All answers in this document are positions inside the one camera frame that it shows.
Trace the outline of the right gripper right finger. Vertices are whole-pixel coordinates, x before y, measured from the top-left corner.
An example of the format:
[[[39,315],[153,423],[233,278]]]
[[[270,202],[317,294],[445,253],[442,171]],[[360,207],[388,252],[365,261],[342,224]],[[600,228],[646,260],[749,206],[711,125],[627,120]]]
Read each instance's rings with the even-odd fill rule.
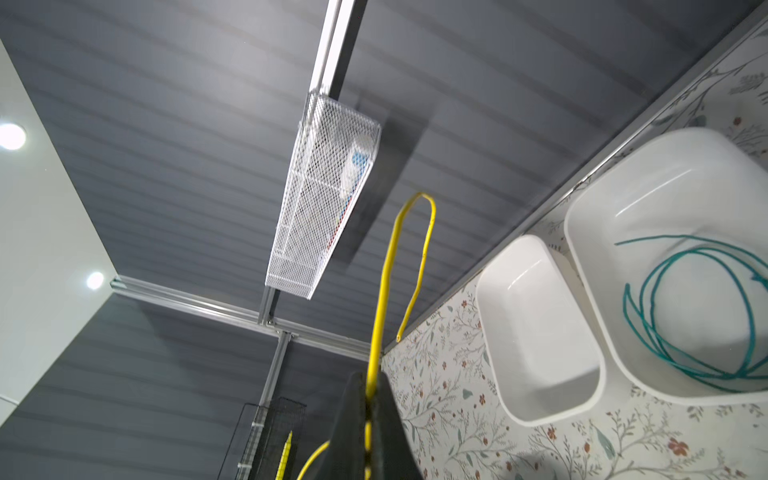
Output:
[[[370,467],[372,479],[421,480],[422,472],[413,456],[398,407],[385,373],[379,373],[377,388],[368,408],[372,424]]]

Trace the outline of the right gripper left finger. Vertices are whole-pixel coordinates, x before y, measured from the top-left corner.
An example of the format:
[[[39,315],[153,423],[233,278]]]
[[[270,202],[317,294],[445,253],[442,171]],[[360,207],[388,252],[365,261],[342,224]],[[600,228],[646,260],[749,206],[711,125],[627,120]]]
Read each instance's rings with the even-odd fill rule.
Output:
[[[309,468],[310,479],[363,480],[366,468],[365,375],[353,373],[344,389],[328,448],[318,464]]]

